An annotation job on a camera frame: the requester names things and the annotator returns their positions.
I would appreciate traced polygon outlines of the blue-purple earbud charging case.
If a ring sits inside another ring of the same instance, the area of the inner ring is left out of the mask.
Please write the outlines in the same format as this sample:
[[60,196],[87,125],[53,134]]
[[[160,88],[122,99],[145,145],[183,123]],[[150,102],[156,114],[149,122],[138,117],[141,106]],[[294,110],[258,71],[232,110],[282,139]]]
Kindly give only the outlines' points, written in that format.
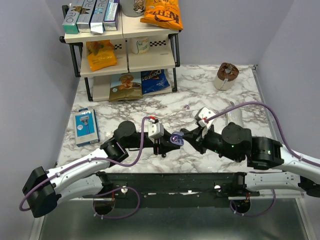
[[181,131],[175,131],[171,134],[170,142],[177,146],[183,146],[184,145],[184,139],[183,139],[184,133]]

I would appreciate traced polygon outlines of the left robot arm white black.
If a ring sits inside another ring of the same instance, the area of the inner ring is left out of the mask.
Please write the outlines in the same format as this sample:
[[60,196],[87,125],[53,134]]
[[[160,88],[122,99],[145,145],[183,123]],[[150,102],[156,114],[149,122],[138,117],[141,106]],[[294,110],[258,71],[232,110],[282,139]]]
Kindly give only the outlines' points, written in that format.
[[181,132],[168,132],[151,117],[142,119],[140,132],[132,121],[123,121],[113,137],[90,154],[49,170],[41,166],[33,169],[22,188],[24,197],[19,210],[30,211],[34,218],[40,218],[64,201],[85,196],[107,197],[111,185],[103,180],[103,170],[114,165],[134,166],[145,148],[165,157],[183,145],[182,136]]

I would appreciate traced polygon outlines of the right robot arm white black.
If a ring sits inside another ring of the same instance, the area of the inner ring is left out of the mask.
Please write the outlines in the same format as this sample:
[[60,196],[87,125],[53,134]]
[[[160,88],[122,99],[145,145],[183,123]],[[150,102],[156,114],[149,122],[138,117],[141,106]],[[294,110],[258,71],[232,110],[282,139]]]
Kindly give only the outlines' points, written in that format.
[[295,190],[308,196],[320,196],[319,160],[311,162],[294,156],[279,141],[252,136],[248,128],[228,124],[221,133],[214,127],[209,130],[199,126],[193,130],[181,129],[182,138],[196,151],[204,154],[210,150],[220,158],[234,162],[247,162],[255,172],[244,173],[230,183],[230,191],[241,196],[245,192],[260,190]]

